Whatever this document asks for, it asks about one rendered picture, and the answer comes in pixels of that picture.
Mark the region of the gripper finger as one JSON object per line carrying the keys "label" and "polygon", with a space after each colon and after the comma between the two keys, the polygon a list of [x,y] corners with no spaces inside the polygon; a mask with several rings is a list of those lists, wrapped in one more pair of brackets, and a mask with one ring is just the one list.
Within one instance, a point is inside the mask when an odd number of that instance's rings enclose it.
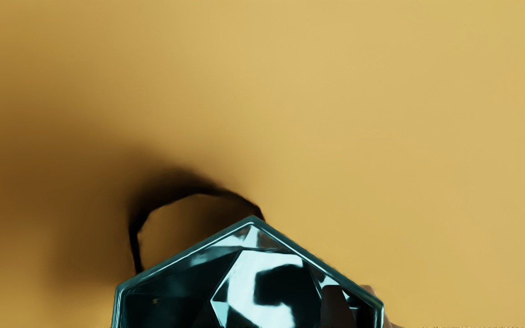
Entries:
{"label": "gripper finger", "polygon": [[[364,290],[369,292],[373,297],[378,297],[377,293],[375,292],[374,288],[371,285],[360,285]],[[383,307],[382,310],[382,328],[404,328],[403,326],[394,324],[391,322],[391,320],[388,317],[388,314],[386,312],[386,308]]]}

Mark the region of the teal faceted mug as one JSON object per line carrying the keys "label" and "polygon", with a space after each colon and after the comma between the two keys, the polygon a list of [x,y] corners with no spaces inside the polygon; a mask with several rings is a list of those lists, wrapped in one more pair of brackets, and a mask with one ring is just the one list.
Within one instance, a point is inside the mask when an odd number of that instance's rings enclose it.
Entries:
{"label": "teal faceted mug", "polygon": [[251,215],[119,284],[111,328],[335,328],[329,288],[384,328],[381,300]]}

